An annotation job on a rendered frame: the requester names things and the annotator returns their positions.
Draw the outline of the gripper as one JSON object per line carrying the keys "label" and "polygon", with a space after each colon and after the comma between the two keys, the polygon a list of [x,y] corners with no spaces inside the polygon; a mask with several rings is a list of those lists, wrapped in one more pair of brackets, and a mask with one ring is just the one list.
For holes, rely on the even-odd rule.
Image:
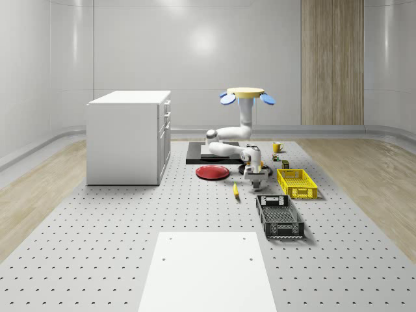
{"label": "gripper", "polygon": [[265,180],[267,178],[267,171],[261,170],[259,173],[254,173],[251,170],[245,170],[243,176],[244,179],[250,180],[253,189],[255,191],[258,191],[261,189],[262,180]]}

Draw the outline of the black plate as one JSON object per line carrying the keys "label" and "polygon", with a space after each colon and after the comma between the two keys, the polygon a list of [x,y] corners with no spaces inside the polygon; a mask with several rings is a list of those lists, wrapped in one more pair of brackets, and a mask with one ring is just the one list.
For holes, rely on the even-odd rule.
{"label": "black plate", "polygon": [[[239,166],[239,173],[240,173],[241,175],[243,175],[243,174],[244,174],[244,169],[245,169],[245,167],[246,167],[246,165],[245,165],[245,164],[241,164],[241,165]],[[267,166],[267,165],[262,165],[262,169],[263,169],[263,170],[267,170],[267,172],[268,172],[268,176],[272,176],[272,175],[273,175],[273,171],[272,171],[272,169],[271,169],[269,166]]]}

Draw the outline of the red plate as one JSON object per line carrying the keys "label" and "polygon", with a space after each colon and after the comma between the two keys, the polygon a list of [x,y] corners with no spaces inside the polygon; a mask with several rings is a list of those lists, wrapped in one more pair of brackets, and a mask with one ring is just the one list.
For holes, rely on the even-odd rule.
{"label": "red plate", "polygon": [[196,175],[205,180],[221,180],[229,176],[229,170],[224,166],[207,165],[197,168]]}

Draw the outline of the yellow basket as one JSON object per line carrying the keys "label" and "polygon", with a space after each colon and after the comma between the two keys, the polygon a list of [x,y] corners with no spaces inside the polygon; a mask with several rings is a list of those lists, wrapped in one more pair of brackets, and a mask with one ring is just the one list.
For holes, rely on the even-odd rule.
{"label": "yellow basket", "polygon": [[317,198],[318,187],[303,169],[277,169],[277,180],[291,198]]}

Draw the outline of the dark grey basket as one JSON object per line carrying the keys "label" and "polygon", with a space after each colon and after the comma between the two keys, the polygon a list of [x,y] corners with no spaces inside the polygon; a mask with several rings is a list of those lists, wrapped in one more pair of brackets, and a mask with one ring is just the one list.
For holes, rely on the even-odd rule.
{"label": "dark grey basket", "polygon": [[304,236],[304,220],[288,195],[257,195],[256,206],[267,237]]}

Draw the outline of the white board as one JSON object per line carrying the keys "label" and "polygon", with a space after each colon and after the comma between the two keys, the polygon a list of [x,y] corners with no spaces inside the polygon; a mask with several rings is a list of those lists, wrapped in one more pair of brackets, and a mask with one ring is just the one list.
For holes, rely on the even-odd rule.
{"label": "white board", "polygon": [[159,233],[138,312],[276,312],[256,233]]}

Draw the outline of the white cabinet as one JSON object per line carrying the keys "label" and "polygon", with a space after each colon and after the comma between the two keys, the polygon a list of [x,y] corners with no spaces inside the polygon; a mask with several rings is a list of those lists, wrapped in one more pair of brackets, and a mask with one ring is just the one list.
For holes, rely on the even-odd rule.
{"label": "white cabinet", "polygon": [[160,184],[170,157],[170,94],[114,91],[87,104],[87,184]]}

